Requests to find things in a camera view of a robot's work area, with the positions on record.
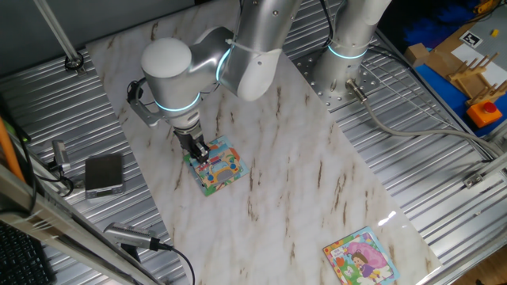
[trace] marble board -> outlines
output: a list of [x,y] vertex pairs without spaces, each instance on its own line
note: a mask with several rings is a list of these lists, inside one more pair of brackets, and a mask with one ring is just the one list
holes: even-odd
[[209,197],[171,127],[150,129],[129,108],[126,87],[143,76],[139,61],[152,40],[192,44],[213,26],[234,31],[237,15],[237,1],[210,2],[86,46],[196,284],[339,284],[322,249],[365,226],[399,270],[395,283],[415,284],[441,266],[285,55],[261,99],[245,102],[220,87],[201,102],[205,139],[226,135],[250,169]]

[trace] black keyboard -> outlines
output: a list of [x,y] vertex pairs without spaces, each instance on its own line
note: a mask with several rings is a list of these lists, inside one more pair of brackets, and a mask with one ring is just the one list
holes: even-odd
[[54,281],[40,241],[0,222],[0,285],[46,285]]

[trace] silver pole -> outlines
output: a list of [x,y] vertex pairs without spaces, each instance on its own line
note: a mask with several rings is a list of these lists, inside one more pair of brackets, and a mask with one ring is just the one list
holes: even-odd
[[137,260],[111,243],[97,227],[51,190],[44,189],[44,197],[36,194],[32,216],[19,216],[23,211],[28,211],[32,189],[2,165],[0,196],[5,197],[2,210],[5,210],[4,206],[8,209],[21,209],[3,212],[0,215],[3,222],[68,254],[118,283],[136,284],[134,280],[137,280],[142,284],[162,285]]
[[33,1],[35,2],[35,5],[37,5],[37,8],[39,9],[42,16],[44,17],[44,20],[46,20],[46,22],[48,23],[49,28],[51,28],[51,30],[53,31],[53,34],[55,34],[55,37],[62,46],[63,51],[65,51],[65,54],[71,61],[70,65],[67,67],[79,66],[79,64],[81,64],[82,57],[72,46],[71,42],[69,41],[69,38],[63,31],[62,26],[60,26],[60,23],[58,22],[58,20],[56,20],[53,11],[51,11],[48,2],[46,2],[46,0],[33,0]]

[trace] colorful puzzle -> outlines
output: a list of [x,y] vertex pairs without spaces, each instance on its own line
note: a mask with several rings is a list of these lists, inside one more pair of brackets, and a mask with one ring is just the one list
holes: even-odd
[[324,253],[343,285],[387,285],[399,278],[369,226],[328,245]]
[[249,172],[245,162],[225,136],[210,142],[208,146],[209,161],[202,165],[191,158],[190,154],[183,157],[206,196],[228,186]]

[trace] metal mounting plate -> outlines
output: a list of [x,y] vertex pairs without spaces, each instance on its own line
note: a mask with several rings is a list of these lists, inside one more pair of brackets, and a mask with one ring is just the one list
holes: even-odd
[[[311,88],[315,91],[322,102],[327,106],[327,109],[332,112],[343,105],[347,105],[356,100],[356,97],[349,92],[344,97],[339,97],[335,92],[331,91],[331,86],[320,86],[314,81],[313,69],[318,61],[322,51],[316,51],[304,57],[294,60],[294,64],[299,72],[310,84]],[[368,95],[375,92],[379,88],[380,82],[366,70],[360,70],[360,78],[356,80],[356,84],[363,92]]]

